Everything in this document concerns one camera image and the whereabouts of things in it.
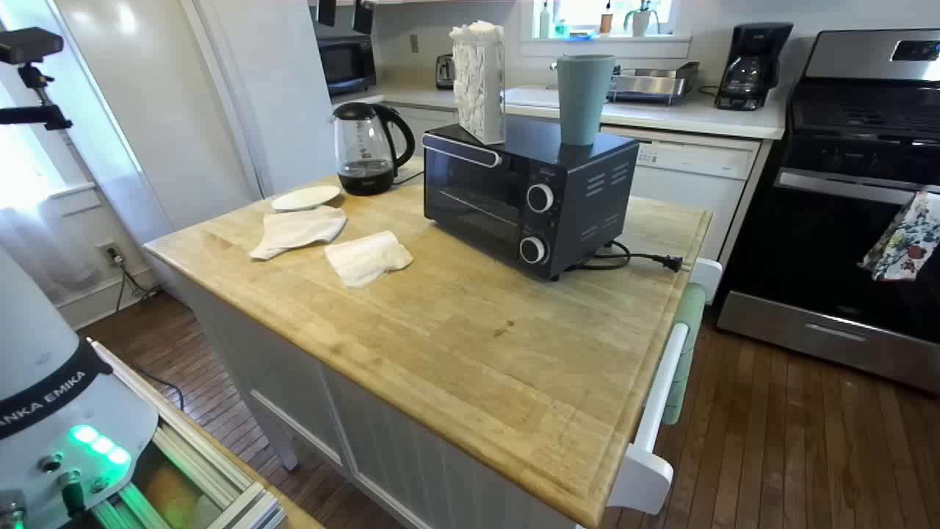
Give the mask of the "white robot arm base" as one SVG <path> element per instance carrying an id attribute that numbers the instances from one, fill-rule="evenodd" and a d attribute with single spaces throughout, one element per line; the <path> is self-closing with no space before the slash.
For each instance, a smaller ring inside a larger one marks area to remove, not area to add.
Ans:
<path id="1" fill-rule="evenodd" d="M 0 254 L 2 529 L 61 529 L 136 474 L 159 415 Z"/>

